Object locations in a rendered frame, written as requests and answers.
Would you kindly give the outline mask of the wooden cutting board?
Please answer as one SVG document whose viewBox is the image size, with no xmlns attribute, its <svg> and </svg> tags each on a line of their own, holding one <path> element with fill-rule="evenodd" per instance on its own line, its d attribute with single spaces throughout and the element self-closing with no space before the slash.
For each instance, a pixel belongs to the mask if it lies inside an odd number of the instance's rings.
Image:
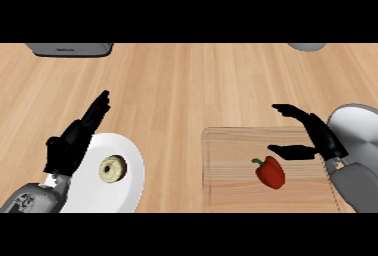
<svg viewBox="0 0 378 256">
<path fill-rule="evenodd" d="M 343 201 L 318 158 L 286 160 L 270 145 L 311 142 L 299 127 L 208 128 L 202 132 L 203 209 L 342 213 Z"/>
</svg>

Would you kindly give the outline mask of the grey rounded object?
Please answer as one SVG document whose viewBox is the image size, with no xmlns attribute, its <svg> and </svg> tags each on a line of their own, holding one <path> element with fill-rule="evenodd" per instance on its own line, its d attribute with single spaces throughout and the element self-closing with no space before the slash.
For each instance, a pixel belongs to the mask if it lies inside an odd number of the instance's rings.
<svg viewBox="0 0 378 256">
<path fill-rule="evenodd" d="M 298 51 L 314 52 L 324 47 L 324 43 L 289 43 L 289 46 Z"/>
</svg>

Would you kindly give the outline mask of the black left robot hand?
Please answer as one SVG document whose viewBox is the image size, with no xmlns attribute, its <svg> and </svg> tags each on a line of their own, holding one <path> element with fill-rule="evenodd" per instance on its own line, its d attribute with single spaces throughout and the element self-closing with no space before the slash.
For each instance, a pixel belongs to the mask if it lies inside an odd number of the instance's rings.
<svg viewBox="0 0 378 256">
<path fill-rule="evenodd" d="M 45 173 L 64 176 L 73 174 L 109 109 L 109 91 L 104 90 L 94 99 L 82 117 L 72 121 L 58 136 L 51 136 L 47 139 Z"/>
</svg>

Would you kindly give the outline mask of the grey appliance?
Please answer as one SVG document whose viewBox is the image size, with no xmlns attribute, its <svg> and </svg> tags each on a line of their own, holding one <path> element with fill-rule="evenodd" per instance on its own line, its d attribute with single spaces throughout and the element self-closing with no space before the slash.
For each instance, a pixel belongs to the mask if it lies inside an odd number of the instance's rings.
<svg viewBox="0 0 378 256">
<path fill-rule="evenodd" d="M 39 57 L 104 57 L 112 52 L 112 43 L 26 43 Z"/>
</svg>

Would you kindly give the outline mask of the red bell pepper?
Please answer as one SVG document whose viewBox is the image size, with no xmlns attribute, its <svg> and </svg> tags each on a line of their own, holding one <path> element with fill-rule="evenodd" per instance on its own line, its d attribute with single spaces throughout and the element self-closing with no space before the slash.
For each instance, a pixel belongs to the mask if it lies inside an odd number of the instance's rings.
<svg viewBox="0 0 378 256">
<path fill-rule="evenodd" d="M 271 156 L 267 156 L 264 160 L 253 158 L 250 162 L 258 164 L 255 175 L 259 182 L 277 190 L 284 184 L 284 172 L 277 160 Z"/>
</svg>

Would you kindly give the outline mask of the white plate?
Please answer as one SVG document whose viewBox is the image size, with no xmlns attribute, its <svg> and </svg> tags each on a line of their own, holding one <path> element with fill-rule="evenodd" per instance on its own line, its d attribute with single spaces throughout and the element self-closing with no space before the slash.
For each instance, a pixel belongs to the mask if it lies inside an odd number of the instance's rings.
<svg viewBox="0 0 378 256">
<path fill-rule="evenodd" d="M 144 164 L 132 141 L 115 133 L 91 137 L 72 174 L 61 213 L 131 213 L 144 184 Z"/>
</svg>

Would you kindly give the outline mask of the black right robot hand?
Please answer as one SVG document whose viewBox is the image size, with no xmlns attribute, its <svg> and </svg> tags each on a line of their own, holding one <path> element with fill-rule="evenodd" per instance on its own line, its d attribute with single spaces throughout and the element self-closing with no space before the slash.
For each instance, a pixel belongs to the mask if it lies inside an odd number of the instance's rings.
<svg viewBox="0 0 378 256">
<path fill-rule="evenodd" d="M 273 151 L 284 160 L 311 160 L 318 154 L 323 160 L 343 158 L 348 155 L 337 137 L 330 128 L 314 113 L 304 112 L 290 104 L 273 104 L 283 117 L 290 117 L 302 124 L 312 146 L 270 144 L 267 149 Z"/>
</svg>

